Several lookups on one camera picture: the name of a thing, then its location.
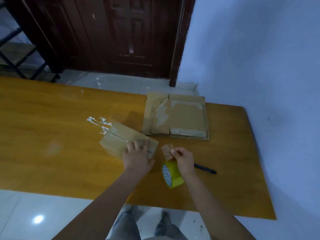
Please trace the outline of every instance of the table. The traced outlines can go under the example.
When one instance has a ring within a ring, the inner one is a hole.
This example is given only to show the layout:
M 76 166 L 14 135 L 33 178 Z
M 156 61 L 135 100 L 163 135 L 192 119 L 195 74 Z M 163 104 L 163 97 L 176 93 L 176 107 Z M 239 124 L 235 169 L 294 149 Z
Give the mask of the table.
M 141 131 L 145 101 L 145 95 L 0 77 L 0 189 L 95 199 L 123 171 L 99 144 L 101 118 Z M 162 177 L 160 148 L 170 143 L 218 172 L 196 169 L 232 214 L 275 219 L 245 110 L 206 106 L 210 141 L 153 137 L 155 166 L 128 202 L 196 210 L 185 184 L 169 189 Z

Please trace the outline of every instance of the double door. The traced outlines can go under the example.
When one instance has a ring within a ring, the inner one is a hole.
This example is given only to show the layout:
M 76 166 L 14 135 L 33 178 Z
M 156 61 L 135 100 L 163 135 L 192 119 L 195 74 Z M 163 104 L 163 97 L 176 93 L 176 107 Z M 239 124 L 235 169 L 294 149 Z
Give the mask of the double door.
M 25 0 L 66 68 L 170 73 L 180 0 Z

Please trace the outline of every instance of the yellow tape roll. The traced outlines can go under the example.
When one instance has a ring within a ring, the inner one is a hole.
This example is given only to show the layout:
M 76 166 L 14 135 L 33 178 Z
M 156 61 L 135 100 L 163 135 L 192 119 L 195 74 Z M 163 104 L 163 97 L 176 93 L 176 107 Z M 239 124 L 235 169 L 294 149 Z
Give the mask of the yellow tape roll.
M 173 189 L 174 187 L 184 183 L 184 180 L 178 169 L 178 163 L 174 159 L 166 161 L 162 165 L 162 174 L 169 189 Z

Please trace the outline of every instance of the stack of flattened cardboard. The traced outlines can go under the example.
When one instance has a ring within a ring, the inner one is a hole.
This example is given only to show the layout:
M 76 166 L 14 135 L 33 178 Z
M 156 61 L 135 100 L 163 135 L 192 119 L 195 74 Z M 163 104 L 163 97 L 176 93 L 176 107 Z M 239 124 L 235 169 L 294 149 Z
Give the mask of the stack of flattened cardboard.
M 209 129 L 205 98 L 148 93 L 142 133 L 208 141 Z
M 140 148 L 143 148 L 146 139 L 149 140 L 148 158 L 151 159 L 159 142 L 118 122 L 112 123 L 112 127 L 106 132 L 100 144 L 110 155 L 122 159 L 122 153 L 127 149 L 128 142 L 138 141 Z

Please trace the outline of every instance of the pen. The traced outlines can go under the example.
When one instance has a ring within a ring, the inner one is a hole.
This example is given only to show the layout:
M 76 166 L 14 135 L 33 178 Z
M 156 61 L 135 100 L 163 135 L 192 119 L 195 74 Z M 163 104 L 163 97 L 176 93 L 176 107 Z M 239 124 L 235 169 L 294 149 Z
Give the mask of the pen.
M 194 164 L 194 167 L 198 168 L 198 169 L 202 169 L 202 170 L 207 171 L 209 173 L 217 174 L 217 172 L 215 170 L 207 168 L 207 167 L 204 167 L 204 166 L 201 166 L 201 165 L 196 164 L 196 163 Z

